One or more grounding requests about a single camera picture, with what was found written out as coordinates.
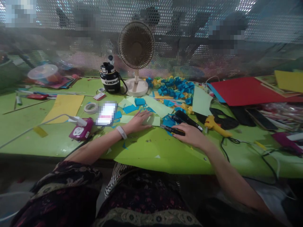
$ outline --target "table surface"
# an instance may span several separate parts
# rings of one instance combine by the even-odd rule
[[[68,92],[86,92],[86,95],[95,95],[96,91],[103,87],[100,80],[81,79],[76,82]],[[31,90],[42,92],[54,92],[54,89],[34,87]],[[102,104],[105,101],[111,100],[120,102],[124,97],[122,95],[110,95],[101,101],[96,101],[93,97],[86,96],[83,100],[77,116],[82,118],[92,117],[84,112],[84,106],[88,102],[98,102]],[[22,98],[23,106],[37,103],[37,100]],[[19,111],[15,111],[6,115],[5,112],[13,110],[15,102],[15,93],[0,95],[0,124],[1,135],[0,145],[16,137],[25,130],[34,127],[42,122],[45,116],[53,107],[55,100],[50,100],[32,107],[28,107]],[[231,111],[223,105],[213,102],[211,107],[218,108],[229,116],[233,116]],[[22,155],[38,155],[47,157],[66,157],[74,150],[79,143],[72,141],[68,135],[73,130],[73,123],[60,123],[43,125],[42,128],[48,133],[48,136],[41,138],[34,131],[30,131],[21,136],[17,140],[0,149],[2,154],[22,154]],[[235,129],[240,129],[242,133],[238,133]],[[279,144],[271,137],[270,132],[257,127],[248,127],[240,125],[237,128],[230,130],[233,133],[233,138],[254,142],[257,141],[267,148],[278,148]],[[114,130],[111,127],[105,127],[104,131],[109,132]],[[215,131],[209,130],[206,135],[213,141],[219,149],[222,136]],[[195,148],[191,148],[188,144],[182,143],[171,137],[166,131],[160,127],[138,132],[130,135],[127,140],[119,141],[111,147],[112,151],[104,154],[102,159],[114,159],[117,162],[138,166],[145,169],[164,171],[174,174],[213,174],[211,167],[205,154]],[[272,172],[263,162],[260,155],[261,151],[254,149],[246,143],[234,144],[228,140],[224,143],[224,149],[228,153],[231,164],[244,176],[272,176]],[[303,160],[296,156],[292,156],[285,152],[274,152],[273,156],[280,161],[281,169],[280,176],[288,178],[303,178]],[[270,155],[266,160],[276,170],[277,162]]]

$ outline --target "perforated metal wall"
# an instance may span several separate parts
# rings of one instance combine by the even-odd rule
[[[0,50],[24,70],[8,42],[38,66],[55,63],[98,76],[114,56],[125,78],[134,71],[120,59],[118,37],[132,20],[146,23],[155,37],[151,63],[141,77],[264,75],[303,56],[301,0],[36,0],[36,18],[8,23],[12,0],[0,0]],[[26,10],[15,11],[22,18]],[[34,20],[28,25],[26,20]]]

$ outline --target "yellow glue gun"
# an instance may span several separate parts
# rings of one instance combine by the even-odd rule
[[[222,129],[219,125],[217,125],[216,122],[215,122],[215,117],[212,116],[212,115],[209,115],[206,118],[206,121],[205,121],[204,125],[206,127],[205,133],[207,133],[208,129],[214,129],[217,133],[219,133],[223,137],[231,137],[233,135],[230,132],[225,131],[224,129]]]

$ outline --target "white wristband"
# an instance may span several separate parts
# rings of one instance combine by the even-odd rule
[[[126,140],[127,139],[127,135],[124,132],[123,128],[121,128],[121,126],[118,126],[116,129],[118,129],[118,131],[121,134],[122,138]]]

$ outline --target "plastic container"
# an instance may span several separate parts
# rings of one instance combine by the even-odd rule
[[[61,83],[63,76],[58,73],[58,67],[55,65],[41,65],[27,74],[30,79],[37,80],[45,85],[54,85]]]

